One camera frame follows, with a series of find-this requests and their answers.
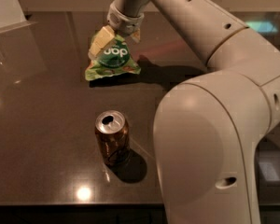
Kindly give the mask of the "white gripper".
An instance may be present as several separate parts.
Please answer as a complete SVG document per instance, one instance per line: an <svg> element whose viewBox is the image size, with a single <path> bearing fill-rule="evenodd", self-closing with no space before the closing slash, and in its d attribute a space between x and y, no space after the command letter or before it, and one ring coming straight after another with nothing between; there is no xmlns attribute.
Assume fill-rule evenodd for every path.
<svg viewBox="0 0 280 224"><path fill-rule="evenodd" d="M131 36L135 43L141 41L140 26L144 19L141 13L138 17L131 17L120 12L115 3L109 7L107 22L109 25L103 26L101 30L93 37L89 48L88 56L91 60L97 59L105 50L115 44L116 33L121 36Z"/></svg>

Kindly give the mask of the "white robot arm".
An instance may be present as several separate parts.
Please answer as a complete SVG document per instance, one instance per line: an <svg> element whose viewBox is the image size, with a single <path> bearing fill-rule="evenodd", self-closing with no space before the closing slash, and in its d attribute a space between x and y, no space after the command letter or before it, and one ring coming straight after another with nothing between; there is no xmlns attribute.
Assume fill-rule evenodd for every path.
<svg viewBox="0 0 280 224"><path fill-rule="evenodd" d="M280 51L211 0L114 0L91 58L153 3L210 73L161 100L153 143L168 224L260 224L259 141L280 122Z"/></svg>

